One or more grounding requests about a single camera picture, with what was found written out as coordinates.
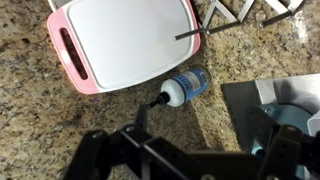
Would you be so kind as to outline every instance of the cutting board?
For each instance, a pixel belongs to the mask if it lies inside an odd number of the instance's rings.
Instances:
[[[200,46],[188,0],[75,0],[53,12],[48,30],[75,87],[84,94],[142,83],[174,68]]]

